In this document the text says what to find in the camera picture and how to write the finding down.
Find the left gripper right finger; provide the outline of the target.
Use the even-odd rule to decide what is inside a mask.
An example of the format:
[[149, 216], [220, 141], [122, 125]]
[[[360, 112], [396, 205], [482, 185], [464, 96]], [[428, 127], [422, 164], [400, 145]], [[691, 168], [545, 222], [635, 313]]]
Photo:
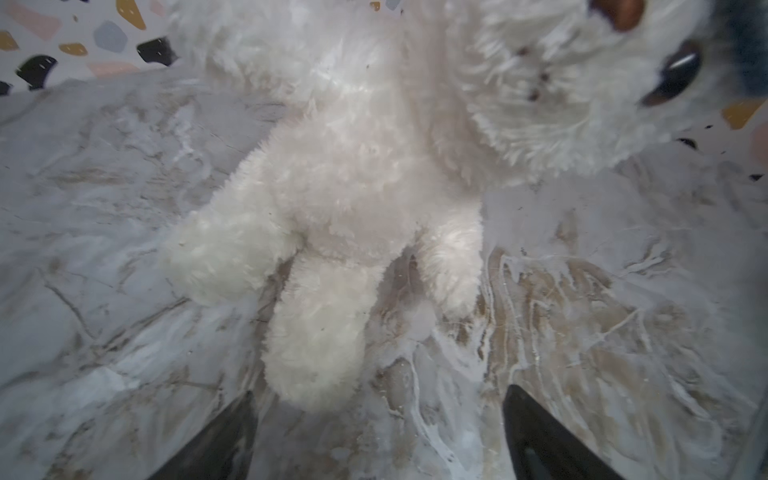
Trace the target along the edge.
[[622, 480], [621, 475], [518, 385], [507, 389], [503, 424], [518, 479]]

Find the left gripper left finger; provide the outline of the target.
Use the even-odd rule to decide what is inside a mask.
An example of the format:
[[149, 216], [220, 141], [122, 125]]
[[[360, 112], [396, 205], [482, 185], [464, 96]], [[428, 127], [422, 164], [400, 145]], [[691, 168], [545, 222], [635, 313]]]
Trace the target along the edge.
[[219, 412], [148, 480], [242, 480], [253, 458], [258, 416], [252, 391]]

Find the white fluffy teddy bear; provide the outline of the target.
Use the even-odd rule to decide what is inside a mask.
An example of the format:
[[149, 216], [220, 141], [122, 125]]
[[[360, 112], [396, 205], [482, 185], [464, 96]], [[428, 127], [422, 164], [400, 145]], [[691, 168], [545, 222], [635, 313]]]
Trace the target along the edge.
[[431, 300], [475, 307], [496, 186], [591, 174], [739, 90], [716, 1], [172, 1], [188, 66], [285, 117], [166, 238], [174, 285], [213, 304], [292, 265], [262, 356], [307, 412], [356, 390], [389, 265], [413, 248]]

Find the blue white striped knit sweater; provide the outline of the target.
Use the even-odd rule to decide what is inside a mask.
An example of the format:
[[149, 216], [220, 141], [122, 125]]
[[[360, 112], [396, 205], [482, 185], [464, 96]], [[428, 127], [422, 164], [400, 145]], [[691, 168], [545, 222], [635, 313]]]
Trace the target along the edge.
[[767, 0], [718, 0], [714, 15], [725, 27], [744, 92], [767, 96]]

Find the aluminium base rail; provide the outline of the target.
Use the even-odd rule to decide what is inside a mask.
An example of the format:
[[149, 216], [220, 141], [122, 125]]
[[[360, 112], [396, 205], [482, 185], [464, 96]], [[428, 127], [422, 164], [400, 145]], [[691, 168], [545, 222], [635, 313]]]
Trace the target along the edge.
[[767, 392], [764, 392], [746, 440], [729, 473], [729, 480], [767, 478], [767, 434]]

